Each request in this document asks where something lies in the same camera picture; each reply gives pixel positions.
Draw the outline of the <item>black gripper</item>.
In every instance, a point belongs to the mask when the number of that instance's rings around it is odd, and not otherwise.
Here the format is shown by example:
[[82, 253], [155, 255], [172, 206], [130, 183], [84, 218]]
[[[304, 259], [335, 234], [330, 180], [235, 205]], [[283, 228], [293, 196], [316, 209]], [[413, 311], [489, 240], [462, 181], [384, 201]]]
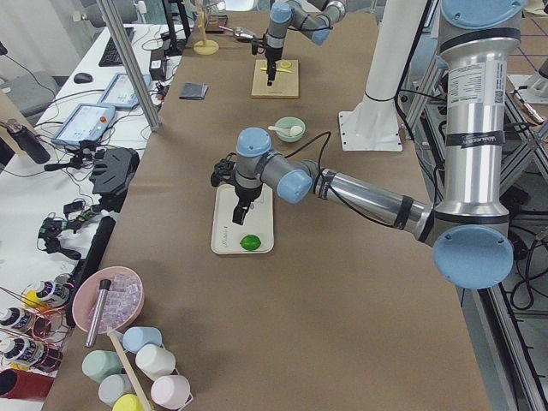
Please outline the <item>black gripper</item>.
[[256, 188], [244, 188], [240, 185], [235, 185], [235, 194], [238, 197], [238, 203], [233, 210], [232, 222], [243, 225], [245, 222], [248, 208], [261, 195], [262, 186]]
[[267, 61], [266, 74], [267, 86], [271, 86], [276, 79], [276, 63], [283, 57], [283, 48], [267, 45], [265, 47], [265, 58]]

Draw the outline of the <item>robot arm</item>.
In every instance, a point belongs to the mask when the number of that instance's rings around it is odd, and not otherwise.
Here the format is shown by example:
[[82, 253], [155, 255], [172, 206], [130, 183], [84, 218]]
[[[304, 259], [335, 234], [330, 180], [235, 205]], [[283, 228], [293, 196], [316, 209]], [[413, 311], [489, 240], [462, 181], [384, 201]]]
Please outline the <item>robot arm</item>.
[[311, 4], [319, 10], [318, 14], [306, 12], [300, 1], [276, 1], [272, 4], [269, 26], [263, 36], [267, 86], [272, 86], [276, 79], [277, 62], [283, 57], [289, 29], [302, 33], [316, 45], [322, 45], [332, 27], [347, 13], [346, 1], [311, 1]]
[[291, 204], [307, 194], [341, 203], [365, 219], [406, 230], [432, 247], [438, 271], [464, 289], [488, 289], [511, 272], [509, 213], [500, 201], [508, 55], [521, 39], [522, 1], [444, 1], [438, 54], [449, 71], [444, 163], [428, 170], [433, 201], [423, 204], [325, 168], [291, 161], [262, 128], [238, 136], [228, 181], [243, 224], [263, 187]]

